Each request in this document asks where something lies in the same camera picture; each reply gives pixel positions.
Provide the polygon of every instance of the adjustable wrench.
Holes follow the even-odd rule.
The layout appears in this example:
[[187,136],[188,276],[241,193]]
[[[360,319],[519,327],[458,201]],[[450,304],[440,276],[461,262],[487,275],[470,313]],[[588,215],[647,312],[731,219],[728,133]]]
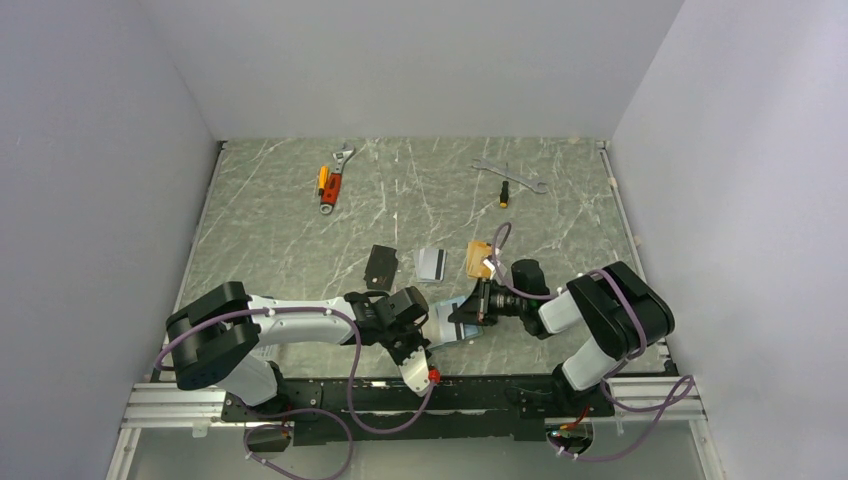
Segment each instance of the adjustable wrench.
[[336,161],[336,167],[327,178],[327,183],[324,184],[324,194],[321,195],[321,205],[318,211],[324,215],[333,213],[333,207],[336,206],[336,200],[339,198],[339,190],[342,188],[342,172],[344,165],[356,153],[356,147],[345,142],[342,149],[333,153],[333,160]]
[[485,158],[475,158],[474,163],[471,164],[471,168],[476,168],[477,170],[488,170],[492,173],[497,173],[502,177],[506,177],[510,180],[515,180],[516,182],[526,185],[530,190],[533,190],[536,193],[548,193],[548,187],[545,182],[542,182],[537,178],[529,179],[526,177],[522,177],[521,175],[516,175],[509,170],[504,170],[503,168],[498,167],[497,165],[493,165],[489,163]]

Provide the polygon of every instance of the gray marble tabletop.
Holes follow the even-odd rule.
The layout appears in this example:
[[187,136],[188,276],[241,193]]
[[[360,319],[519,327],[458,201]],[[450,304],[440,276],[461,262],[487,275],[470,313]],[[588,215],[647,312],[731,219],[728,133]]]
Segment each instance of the gray marble tabletop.
[[[358,152],[344,170],[336,210],[318,213],[315,179],[347,140]],[[502,177],[470,168],[475,157],[510,171],[541,176],[550,192],[511,182],[511,201],[498,206]],[[491,241],[504,221],[514,225],[503,259],[537,259],[548,285],[616,260],[632,265],[621,218],[591,139],[554,138],[288,138],[234,140],[221,165],[189,266],[185,305],[228,280],[279,299],[318,300],[364,291],[371,246],[397,249],[394,289],[417,286],[429,303],[468,294],[470,240]],[[415,280],[413,252],[447,251],[445,280]],[[443,374],[549,373],[589,337],[585,326],[537,340],[517,318],[501,318],[481,337],[435,350]],[[342,377],[353,348],[285,345],[278,363],[287,377]],[[628,366],[662,370],[651,348]],[[397,376],[380,346],[363,349],[358,376]]]

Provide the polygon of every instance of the table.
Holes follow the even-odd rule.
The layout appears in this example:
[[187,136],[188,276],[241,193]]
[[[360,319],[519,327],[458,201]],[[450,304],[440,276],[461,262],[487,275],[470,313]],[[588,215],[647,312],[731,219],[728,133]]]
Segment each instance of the table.
[[[315,179],[347,140],[339,202],[318,213]],[[510,183],[511,202],[497,198],[502,177],[470,168],[486,157],[525,176],[539,175],[550,192]],[[180,303],[222,282],[242,281],[248,293],[318,300],[366,290],[371,246],[397,249],[394,290],[417,286],[429,303],[471,292],[465,275],[470,240],[491,241],[504,221],[514,225],[503,260],[537,259],[555,288],[582,272],[623,260],[635,268],[608,174],[593,139],[564,138],[287,138],[226,142],[211,186]],[[445,280],[415,281],[413,252],[447,251]],[[482,337],[434,352],[444,375],[550,373],[589,338],[585,326],[546,340],[528,335],[517,318],[501,318]],[[287,377],[344,377],[352,348],[303,343],[280,349]],[[627,367],[661,372],[665,357],[651,347]],[[380,346],[363,349],[361,377],[398,376]]]

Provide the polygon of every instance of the white wall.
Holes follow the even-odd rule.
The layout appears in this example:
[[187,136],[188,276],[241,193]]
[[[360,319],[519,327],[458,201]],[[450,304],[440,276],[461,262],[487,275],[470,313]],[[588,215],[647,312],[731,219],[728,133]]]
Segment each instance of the white wall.
[[141,0],[217,138],[609,138],[682,0]]
[[732,479],[848,477],[848,4],[688,0],[613,137]]
[[0,85],[0,478],[103,478],[215,143],[134,0],[3,2]]

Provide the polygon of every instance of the black card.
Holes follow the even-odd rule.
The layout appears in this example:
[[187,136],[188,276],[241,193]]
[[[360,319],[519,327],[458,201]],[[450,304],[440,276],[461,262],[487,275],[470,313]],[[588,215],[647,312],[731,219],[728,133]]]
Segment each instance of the black card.
[[395,281],[398,260],[395,254],[397,250],[382,245],[371,247],[371,256],[365,266],[365,285],[375,290],[389,291],[392,282]]

